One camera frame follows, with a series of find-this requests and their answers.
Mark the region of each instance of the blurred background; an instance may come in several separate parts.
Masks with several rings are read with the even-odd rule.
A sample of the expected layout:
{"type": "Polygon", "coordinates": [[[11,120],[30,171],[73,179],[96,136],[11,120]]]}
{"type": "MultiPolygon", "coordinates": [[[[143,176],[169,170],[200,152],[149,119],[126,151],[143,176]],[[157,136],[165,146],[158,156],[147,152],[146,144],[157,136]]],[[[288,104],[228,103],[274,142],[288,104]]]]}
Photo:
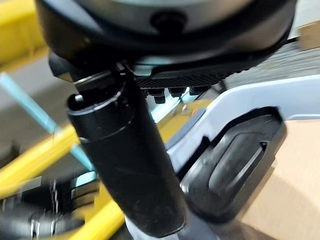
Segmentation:
{"type": "MultiPolygon", "coordinates": [[[[298,0],[287,44],[257,67],[230,76],[225,81],[226,88],[320,74],[320,48],[317,47],[320,47],[320,1],[298,0]]],[[[65,113],[66,99],[76,90],[71,83],[52,76],[47,54],[48,48],[37,25],[33,1],[0,0],[0,72],[7,72],[63,128],[69,124],[65,113]]],[[[220,94],[216,89],[191,100],[212,101],[220,94]]],[[[147,102],[154,114],[171,109],[168,105],[175,104],[175,101],[166,101],[166,104],[156,105],[152,97],[148,97],[147,102]]],[[[19,144],[23,153],[49,136],[0,86],[0,154],[8,152],[13,142],[19,144]]],[[[67,154],[43,175],[56,178],[77,169],[81,171],[84,167],[71,154],[67,154]]],[[[129,235],[122,229],[115,238],[128,239],[129,235]]]]}

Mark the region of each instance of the ribbed surface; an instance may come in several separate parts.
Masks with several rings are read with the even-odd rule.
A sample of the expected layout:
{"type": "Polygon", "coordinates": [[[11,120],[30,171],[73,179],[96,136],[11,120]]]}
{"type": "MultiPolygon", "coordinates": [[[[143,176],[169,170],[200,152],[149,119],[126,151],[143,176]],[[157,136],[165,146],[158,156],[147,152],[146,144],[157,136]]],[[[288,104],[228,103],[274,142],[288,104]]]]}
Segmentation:
{"type": "Polygon", "coordinates": [[[195,86],[211,86],[217,84],[221,79],[229,76],[230,73],[200,73],[186,76],[157,78],[157,79],[138,79],[136,82],[142,89],[156,88],[183,88],[195,86]]]}
{"type": "Polygon", "coordinates": [[[284,45],[268,60],[225,81],[227,88],[240,85],[320,74],[320,47],[301,51],[299,42],[284,45]]]}

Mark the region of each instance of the yellow metal bar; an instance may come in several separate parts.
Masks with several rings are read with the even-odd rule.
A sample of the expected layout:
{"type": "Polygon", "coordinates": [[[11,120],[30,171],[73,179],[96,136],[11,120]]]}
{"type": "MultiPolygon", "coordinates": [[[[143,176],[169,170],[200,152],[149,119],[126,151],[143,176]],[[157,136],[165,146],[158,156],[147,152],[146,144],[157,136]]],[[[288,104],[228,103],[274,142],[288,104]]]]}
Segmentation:
{"type": "MultiPolygon", "coordinates": [[[[78,143],[75,129],[68,125],[61,133],[55,134],[16,158],[0,170],[0,196],[4,195],[1,192],[2,188],[18,186],[18,183],[38,176],[78,143]]],[[[18,188],[11,188],[12,193],[17,190],[18,188]]]]}
{"type": "Polygon", "coordinates": [[[0,72],[44,57],[34,0],[0,0],[0,72]]]}
{"type": "Polygon", "coordinates": [[[69,240],[106,240],[125,222],[120,207],[110,201],[90,221],[86,222],[69,240]]]}
{"type": "MultiPolygon", "coordinates": [[[[187,104],[187,110],[206,109],[211,102],[211,100],[190,102],[187,104]]],[[[184,105],[184,103],[179,103],[174,110],[158,122],[157,127],[164,143],[168,142],[192,117],[191,115],[179,114],[184,105]]]]}

